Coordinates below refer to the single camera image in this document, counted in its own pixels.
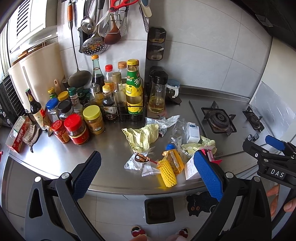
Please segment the person's right hand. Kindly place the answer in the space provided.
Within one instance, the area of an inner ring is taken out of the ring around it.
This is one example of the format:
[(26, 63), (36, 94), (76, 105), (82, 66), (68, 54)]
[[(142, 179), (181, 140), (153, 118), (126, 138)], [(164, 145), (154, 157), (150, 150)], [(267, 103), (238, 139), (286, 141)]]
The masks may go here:
[[(270, 190), (267, 191), (266, 195), (267, 197), (272, 197), (275, 196), (273, 201), (270, 204), (270, 214), (271, 217), (273, 217), (275, 215), (276, 212), (276, 208), (278, 205), (278, 194), (279, 194), (279, 190), (280, 190), (280, 186), (279, 185), (275, 185), (273, 186)], [(293, 212), (294, 209), (296, 207), (296, 199), (292, 199), (291, 201), (289, 201), (284, 207), (284, 211), (285, 212)]]

